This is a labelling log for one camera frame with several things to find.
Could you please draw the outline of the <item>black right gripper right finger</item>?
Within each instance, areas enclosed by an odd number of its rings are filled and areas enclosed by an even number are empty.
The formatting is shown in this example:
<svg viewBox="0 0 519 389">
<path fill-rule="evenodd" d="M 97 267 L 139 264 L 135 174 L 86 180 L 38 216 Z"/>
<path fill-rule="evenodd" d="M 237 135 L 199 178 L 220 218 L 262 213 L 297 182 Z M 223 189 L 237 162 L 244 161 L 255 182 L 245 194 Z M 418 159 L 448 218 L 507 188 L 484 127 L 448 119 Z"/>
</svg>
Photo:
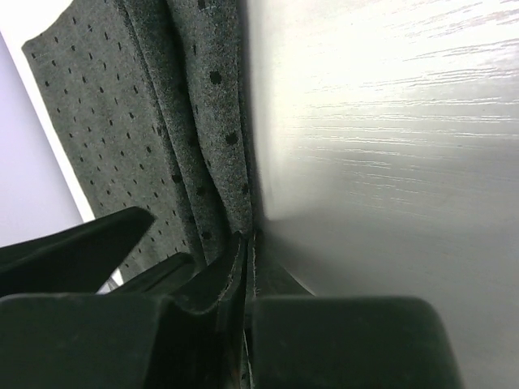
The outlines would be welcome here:
<svg viewBox="0 0 519 389">
<path fill-rule="evenodd" d="M 443 321 L 416 297 L 317 297 L 250 242 L 247 340 L 254 388 L 461 388 Z"/>
</svg>

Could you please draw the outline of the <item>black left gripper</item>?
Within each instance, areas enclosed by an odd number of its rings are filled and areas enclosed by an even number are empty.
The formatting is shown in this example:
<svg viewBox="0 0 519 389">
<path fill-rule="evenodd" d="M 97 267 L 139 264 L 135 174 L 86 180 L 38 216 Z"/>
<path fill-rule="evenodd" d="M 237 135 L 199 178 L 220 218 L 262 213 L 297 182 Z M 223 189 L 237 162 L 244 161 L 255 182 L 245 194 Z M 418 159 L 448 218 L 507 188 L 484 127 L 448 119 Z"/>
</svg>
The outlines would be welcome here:
<svg viewBox="0 0 519 389">
<path fill-rule="evenodd" d="M 1 249 L 1 295 L 95 293 L 137 246 L 154 216 L 129 207 Z"/>
</svg>

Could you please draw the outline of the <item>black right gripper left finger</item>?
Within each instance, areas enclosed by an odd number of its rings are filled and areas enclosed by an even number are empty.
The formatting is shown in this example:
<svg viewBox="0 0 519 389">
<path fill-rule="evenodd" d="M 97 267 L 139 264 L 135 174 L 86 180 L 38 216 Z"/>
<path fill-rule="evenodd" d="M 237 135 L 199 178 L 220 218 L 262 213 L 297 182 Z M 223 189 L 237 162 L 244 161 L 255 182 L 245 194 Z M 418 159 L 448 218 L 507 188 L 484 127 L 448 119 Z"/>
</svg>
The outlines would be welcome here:
<svg viewBox="0 0 519 389">
<path fill-rule="evenodd" d="M 239 388 L 247 243 L 202 271 L 178 253 L 111 293 L 1 300 L 4 388 Z"/>
</svg>

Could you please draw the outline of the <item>grey polka dot skirt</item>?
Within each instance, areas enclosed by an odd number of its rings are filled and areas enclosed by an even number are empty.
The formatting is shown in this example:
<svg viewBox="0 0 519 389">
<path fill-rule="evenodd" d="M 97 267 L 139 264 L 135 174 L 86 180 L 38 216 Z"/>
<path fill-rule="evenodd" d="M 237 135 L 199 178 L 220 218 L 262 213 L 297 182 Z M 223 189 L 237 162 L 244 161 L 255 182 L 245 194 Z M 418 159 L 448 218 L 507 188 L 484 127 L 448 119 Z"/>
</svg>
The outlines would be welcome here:
<svg viewBox="0 0 519 389">
<path fill-rule="evenodd" d="M 124 280 L 250 234 L 237 2 L 74 1 L 22 50 L 93 214 L 156 217 Z"/>
</svg>

